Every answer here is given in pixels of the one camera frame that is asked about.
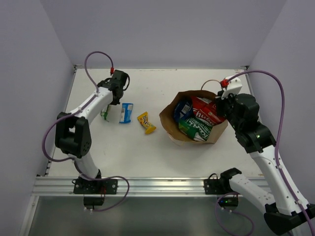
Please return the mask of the blue white snack packet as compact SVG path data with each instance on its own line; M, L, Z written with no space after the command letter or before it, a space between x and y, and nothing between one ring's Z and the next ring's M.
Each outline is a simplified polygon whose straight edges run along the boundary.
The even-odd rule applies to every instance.
M121 117L119 124L131 123L131 114L133 109L133 103L123 103L121 110Z

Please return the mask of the dark blue crisps bag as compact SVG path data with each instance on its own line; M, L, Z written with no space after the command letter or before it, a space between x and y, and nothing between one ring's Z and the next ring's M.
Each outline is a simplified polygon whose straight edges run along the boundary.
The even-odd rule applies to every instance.
M185 98L180 100L173 112L173 118L178 123L179 120L186 120L193 116L193 106L192 100L190 98Z

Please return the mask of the yellow m&m packet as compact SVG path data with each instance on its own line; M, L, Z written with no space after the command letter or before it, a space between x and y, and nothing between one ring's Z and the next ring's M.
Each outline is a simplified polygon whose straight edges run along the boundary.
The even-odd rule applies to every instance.
M151 134L156 130L156 127L148 120L148 112L139 115L137 120L145 128L145 134Z

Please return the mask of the brown paper bag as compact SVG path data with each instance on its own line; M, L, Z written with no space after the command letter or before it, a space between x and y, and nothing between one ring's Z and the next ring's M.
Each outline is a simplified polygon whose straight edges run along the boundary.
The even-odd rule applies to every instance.
M204 142L198 142L198 141L194 141L194 140L190 139L187 135L182 133L179 130L178 125L175 122L174 118L172 117L177 103L186 97L201 95L202 97L214 100L216 95L213 92L210 92L210 91L203 89L204 86L206 85L206 83L208 83L210 81L214 81L214 82L219 83L218 80L210 79L210 80L205 81L202 84L201 89L199 89L199 90L180 91L177 93L177 95L175 96L173 101L160 112L159 118L160 118L161 125L162 125L163 129L166 131L166 133L169 136L169 138L171 139L171 141L173 143L175 143L176 145L181 146L185 143L215 144L217 142L217 140L220 138L220 136L223 134L225 129L227 128L228 122L227 122L227 120L225 120L221 124L218 124L218 125L213 127L208 140L206 140Z

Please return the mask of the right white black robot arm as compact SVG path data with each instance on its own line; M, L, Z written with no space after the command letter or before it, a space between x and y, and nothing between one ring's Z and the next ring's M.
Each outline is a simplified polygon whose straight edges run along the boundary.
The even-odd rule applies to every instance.
M290 177L268 127L258 120L259 105L250 94L220 91L217 113L231 124L238 143L255 161L271 190L251 182L236 168L221 173L219 187L224 193L237 192L257 207L270 230L281 236L315 217L315 206L308 202Z

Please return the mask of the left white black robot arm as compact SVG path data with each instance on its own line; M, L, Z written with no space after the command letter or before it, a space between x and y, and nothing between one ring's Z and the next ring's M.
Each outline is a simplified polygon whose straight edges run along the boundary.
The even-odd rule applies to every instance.
M90 154L90 124L103 108L120 104L129 83L127 73L115 70L110 78L96 85L95 91L81 105L70 113L60 113L57 116L55 146L74 161L80 177L86 180L86 189L91 193L101 190L102 180L100 170Z

